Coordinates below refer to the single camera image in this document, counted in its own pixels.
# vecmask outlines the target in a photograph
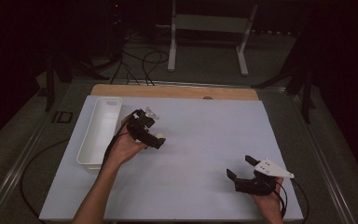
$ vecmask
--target human arm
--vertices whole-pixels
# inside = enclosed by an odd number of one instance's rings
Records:
[[[100,174],[79,206],[73,223],[103,223],[106,203],[120,166],[145,147],[144,143],[132,139],[126,126],[123,128]]]
[[[280,192],[281,185],[283,182],[282,177],[277,177],[276,192]],[[270,193],[269,195],[258,196],[251,194],[255,204],[257,205],[258,210],[260,211],[261,216],[265,219],[268,224],[282,224],[282,215],[281,215],[281,204],[280,199],[275,193]]]

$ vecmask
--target brown wooden surface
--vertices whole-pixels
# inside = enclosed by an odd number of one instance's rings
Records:
[[[190,99],[203,99],[207,97],[220,100],[258,100],[258,96],[255,90],[215,87],[131,86],[97,84],[92,89],[91,95]]]

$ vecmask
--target white metal frame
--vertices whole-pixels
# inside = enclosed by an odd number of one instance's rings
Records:
[[[238,62],[240,64],[241,75],[247,77],[249,75],[243,51],[251,32],[257,5],[253,5],[249,18],[229,18],[214,17],[201,15],[186,15],[176,13],[176,0],[172,0],[172,26],[171,26],[171,48],[168,60],[168,71],[175,70],[176,60],[176,30],[201,30],[201,31],[221,31],[243,34],[242,42],[236,47]]]

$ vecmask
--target dark background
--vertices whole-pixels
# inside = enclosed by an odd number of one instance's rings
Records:
[[[68,3],[0,1],[0,129],[38,92],[34,78],[46,69],[47,43],[54,43],[83,61],[92,54],[90,49],[98,48],[98,41],[92,44],[87,33],[79,33],[79,26],[90,25],[87,22],[94,22],[92,27],[99,27],[95,24],[102,22],[98,21],[101,17],[98,14],[102,13],[98,9],[100,1],[95,2],[95,9],[86,17],[94,19],[76,23],[76,15],[65,11],[74,10]],[[197,1],[184,1],[178,10],[225,16],[244,13],[235,7],[236,4],[244,4],[243,1],[225,1],[225,10],[216,10],[222,8],[217,0],[208,2],[207,7],[200,7]],[[145,1],[132,0],[120,5],[120,11],[116,11],[115,15],[122,18],[126,26],[153,36],[154,24],[171,23],[171,7],[171,1],[156,0],[146,4]],[[61,33],[60,26],[67,33]],[[298,35],[285,66],[294,66],[299,63],[299,58],[304,57],[311,62],[313,83],[320,87],[327,106],[358,160],[358,1],[317,5],[299,5],[296,1],[264,3],[256,13],[253,28],[258,34],[280,32]],[[104,39],[112,35],[114,41],[119,41],[116,34],[101,32]],[[83,37],[73,39],[72,45],[65,45],[65,39],[74,35]],[[115,52],[117,48],[113,45],[109,52]],[[100,50],[93,53],[103,54]]]

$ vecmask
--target white tabletop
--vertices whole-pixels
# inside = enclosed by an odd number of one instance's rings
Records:
[[[88,96],[83,106],[41,219],[72,219],[97,176],[78,164],[76,156],[98,97]],[[120,168],[106,206],[106,219],[261,218],[251,197],[236,192],[226,176],[228,168],[239,178],[253,178],[254,167],[244,160],[245,155],[257,160],[269,158],[285,167],[261,101],[121,98],[120,119],[149,106],[160,116],[150,132],[164,133],[167,140],[160,149],[142,150]],[[301,219],[291,181],[285,178],[283,186],[288,195],[285,220]]]

